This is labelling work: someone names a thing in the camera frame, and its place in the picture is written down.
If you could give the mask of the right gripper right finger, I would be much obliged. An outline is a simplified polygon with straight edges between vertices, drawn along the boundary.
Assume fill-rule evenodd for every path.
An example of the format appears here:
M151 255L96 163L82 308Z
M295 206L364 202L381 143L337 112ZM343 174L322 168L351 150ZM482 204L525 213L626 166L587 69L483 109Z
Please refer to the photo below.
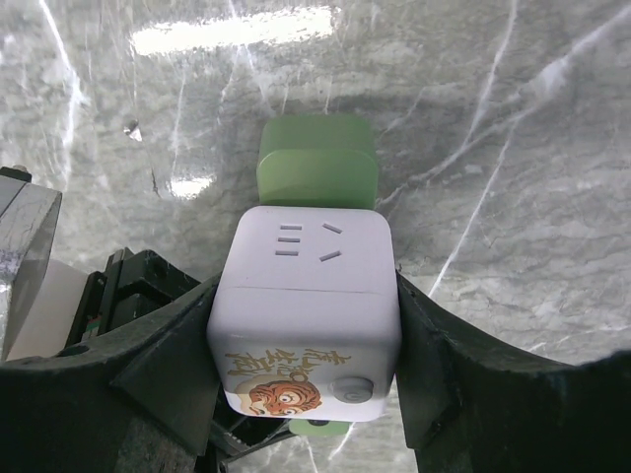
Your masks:
M422 472L626 472L630 354L578 366L509 345L397 281L396 384Z

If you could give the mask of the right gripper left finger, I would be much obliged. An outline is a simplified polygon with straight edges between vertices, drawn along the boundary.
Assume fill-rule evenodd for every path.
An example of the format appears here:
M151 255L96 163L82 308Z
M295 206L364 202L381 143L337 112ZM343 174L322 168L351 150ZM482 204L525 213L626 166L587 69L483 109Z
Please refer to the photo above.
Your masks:
M1 367L5 472L190 472L219 388L208 280L141 318Z

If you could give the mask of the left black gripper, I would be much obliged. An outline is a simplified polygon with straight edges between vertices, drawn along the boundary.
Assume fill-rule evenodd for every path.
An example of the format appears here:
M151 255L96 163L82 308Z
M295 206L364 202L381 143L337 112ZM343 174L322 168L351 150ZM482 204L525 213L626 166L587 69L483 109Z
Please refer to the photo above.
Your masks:
M86 282L63 355L127 355L154 348L180 355L202 353L202 306L189 306L186 317L166 331L139 337L139 318L172 304L200 285L153 250L113 254L103 272Z

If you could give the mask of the white cube adapter tiger print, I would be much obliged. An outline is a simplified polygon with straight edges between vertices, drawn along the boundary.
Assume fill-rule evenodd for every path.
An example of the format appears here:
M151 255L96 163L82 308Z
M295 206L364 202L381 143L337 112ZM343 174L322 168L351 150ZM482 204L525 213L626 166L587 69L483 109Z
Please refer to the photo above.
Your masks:
M243 415L376 420L401 344L387 221L371 210L248 210L207 337L227 400Z

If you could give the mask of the green power strip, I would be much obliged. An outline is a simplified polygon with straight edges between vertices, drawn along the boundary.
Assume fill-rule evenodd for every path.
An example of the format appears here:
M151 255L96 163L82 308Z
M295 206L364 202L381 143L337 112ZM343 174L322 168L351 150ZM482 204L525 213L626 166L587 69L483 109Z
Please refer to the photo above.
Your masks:
M372 132L358 117L283 116L263 129L259 206L376 212L378 177Z

